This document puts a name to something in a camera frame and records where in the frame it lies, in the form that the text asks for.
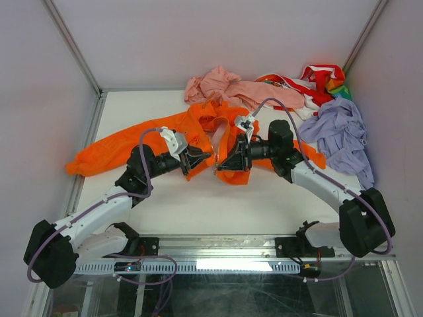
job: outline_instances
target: glass panel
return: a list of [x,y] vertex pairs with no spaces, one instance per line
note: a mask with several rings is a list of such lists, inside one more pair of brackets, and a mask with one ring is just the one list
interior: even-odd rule
[[[333,276],[347,266],[346,262],[323,262],[323,271]],[[165,277],[125,276],[147,282]],[[356,263],[344,278],[331,282],[304,283],[302,279],[269,273],[209,273],[178,274],[172,284],[170,290],[169,284],[138,287],[117,283],[111,276],[74,277],[54,291],[51,316],[396,316],[377,264]],[[165,307],[159,315],[153,314],[155,307],[162,305]]]

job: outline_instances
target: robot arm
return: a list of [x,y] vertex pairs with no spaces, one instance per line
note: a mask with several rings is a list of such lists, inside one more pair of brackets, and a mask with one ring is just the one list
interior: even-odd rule
[[[161,136],[167,142],[169,152],[155,156],[148,145],[143,145],[143,154],[151,178],[178,168],[184,175],[198,166],[210,153],[188,145],[181,133],[163,129]],[[56,236],[35,259],[32,270],[48,287],[56,288],[65,283],[75,269],[111,253],[124,251],[131,254],[139,243],[139,234],[126,223],[111,225],[105,232],[92,234],[101,226],[110,223],[116,216],[129,211],[140,203],[148,192],[147,180],[141,162],[139,147],[135,147],[127,161],[127,169],[103,196],[88,208],[84,208],[64,219],[49,224],[43,220],[32,231],[24,255],[26,264],[43,243],[53,234]],[[78,221],[78,216],[86,213]],[[60,233],[57,229],[65,227]]]
[[[387,238],[377,219],[348,192],[319,176],[310,169],[299,151],[293,147],[293,133],[285,120],[269,125],[268,140],[249,141],[245,133],[238,135],[235,145],[218,170],[250,170],[254,160],[270,159],[275,173],[292,184],[309,190],[330,205],[340,216],[339,223],[305,222],[297,235],[305,236],[313,248],[321,246],[345,247],[351,254],[363,257],[384,243]],[[382,218],[389,234],[395,228],[379,191],[370,188],[348,188],[370,204]]]

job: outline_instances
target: clothing pile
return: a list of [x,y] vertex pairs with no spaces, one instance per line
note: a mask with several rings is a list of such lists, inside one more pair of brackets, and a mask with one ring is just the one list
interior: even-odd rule
[[[190,107],[186,112],[143,122],[101,139],[78,153],[66,170],[70,175],[92,176],[121,166],[146,129],[166,126],[185,133],[188,144],[212,154],[189,172],[186,179],[190,180],[227,158],[237,135],[242,133],[235,125],[237,116],[247,116],[249,109],[255,110],[264,99],[274,97],[306,120],[299,129],[300,135],[306,143],[317,142],[321,153],[305,143],[303,147],[318,167],[328,165],[340,172],[357,174],[362,187],[369,188],[374,181],[364,153],[365,127],[344,80],[344,73],[336,65],[306,66],[299,79],[269,74],[254,82],[242,81],[239,75],[217,66],[204,77],[188,81],[185,102]],[[282,109],[272,103],[266,106]],[[258,129],[255,121],[254,134]],[[158,133],[146,135],[145,144],[155,155],[168,151]],[[273,169],[269,159],[255,164]],[[247,184],[249,180],[249,171],[224,170],[216,175],[232,185]]]

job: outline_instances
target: metal frame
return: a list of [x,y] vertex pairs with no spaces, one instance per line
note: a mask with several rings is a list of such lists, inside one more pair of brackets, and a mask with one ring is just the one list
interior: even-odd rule
[[350,55],[348,56],[344,67],[342,68],[344,70],[345,75],[348,74],[348,72],[351,70],[352,65],[356,61],[358,54],[362,51],[364,44],[366,43],[367,39],[369,38],[370,32],[373,30],[374,26],[376,25],[377,21],[381,17],[382,12],[385,10],[389,0],[379,0],[379,2],[376,4],[375,9],[373,10],[372,14],[370,15],[370,18],[365,25],[362,33],[357,39],[356,44],[352,48],[352,51]]
[[382,261],[386,288],[398,317],[417,316],[397,261]]
[[[166,254],[175,259],[190,260],[196,258],[249,258],[263,260],[288,260],[277,258],[275,238],[294,236],[293,234],[252,234],[252,235],[156,235],[159,238],[159,254]],[[323,258],[323,262],[350,261],[351,253],[345,248],[336,248],[334,258]],[[394,254],[377,255],[370,253],[357,261],[370,262],[394,260]],[[315,258],[304,258],[315,261]]]
[[353,317],[350,295],[346,286],[345,278],[341,277],[334,283],[335,295],[337,297],[338,309],[342,317]]
[[[145,282],[146,274],[140,274],[138,281],[141,283]],[[134,316],[140,316],[143,313],[143,303],[144,303],[144,290],[145,285],[139,286],[137,291],[137,301],[135,304],[135,314]]]
[[91,72],[90,67],[88,66],[81,51],[78,48],[78,45],[75,43],[75,40],[73,39],[72,34],[67,28],[65,21],[61,17],[59,10],[56,7],[56,4],[54,3],[54,0],[42,0],[42,2],[47,12],[51,16],[54,24],[58,28],[58,31],[61,37],[63,38],[67,47],[69,48],[69,51],[72,53],[73,57],[75,58],[75,61],[77,62],[78,66],[81,68],[85,78],[87,78],[88,82],[90,83],[94,91],[96,92],[97,96],[100,96],[102,92],[100,85],[98,84],[93,73]]
[[[95,102],[93,107],[93,112],[91,113],[91,119],[86,133],[86,138],[84,138],[81,147],[79,150],[88,147],[91,143],[94,142],[97,135],[98,126],[100,125],[101,115],[104,109],[104,103],[106,102],[107,92],[102,93]],[[66,197],[66,206],[65,210],[62,213],[63,217],[66,217],[74,212],[78,208],[79,197],[82,192],[82,187],[84,185],[84,177],[81,175],[73,176],[72,188],[67,194]]]
[[100,296],[103,280],[98,279],[96,282],[88,281],[87,285],[92,286],[85,288],[84,302],[82,305],[80,316],[97,316],[98,308],[100,307]]
[[[115,265],[119,265],[122,262],[130,263],[131,259],[101,259],[89,264],[85,264],[79,267],[76,271],[76,275],[112,275],[115,273]],[[245,269],[245,262],[249,262],[248,259],[229,259],[231,262],[230,267],[213,267],[201,268],[197,267],[198,262],[191,261],[178,261],[177,274],[298,274],[301,270],[299,264],[291,260],[265,260],[265,259],[254,259],[254,262],[262,262],[261,264],[268,264],[267,268],[272,270],[263,271],[261,269]],[[126,274],[172,274],[174,272],[174,264],[167,260],[162,259],[148,259],[144,260],[143,263],[137,269],[131,271],[119,271],[119,275]]]
[[47,303],[50,293],[50,289],[44,283],[31,284],[28,299],[25,302],[23,316],[44,316],[44,311],[48,307]]

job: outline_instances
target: colorful cloth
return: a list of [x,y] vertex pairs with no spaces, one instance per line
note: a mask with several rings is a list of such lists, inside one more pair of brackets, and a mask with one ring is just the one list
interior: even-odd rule
[[345,75],[337,65],[309,65],[304,68],[299,79],[269,74],[256,81],[271,82],[273,85],[289,87],[300,92],[305,98],[305,104],[303,108],[294,111],[302,120],[306,120],[317,115],[322,104],[333,100],[327,91],[341,86],[345,81]]
[[350,90],[348,88],[346,88],[344,85],[335,88],[333,90],[328,91],[332,97],[336,98],[336,97],[342,97],[348,100],[352,100],[351,94],[350,94]]
[[364,153],[366,130],[356,105],[338,97],[322,105],[318,115],[299,128],[304,142],[317,142],[327,166],[347,174],[356,174],[363,189],[373,187],[374,179]]

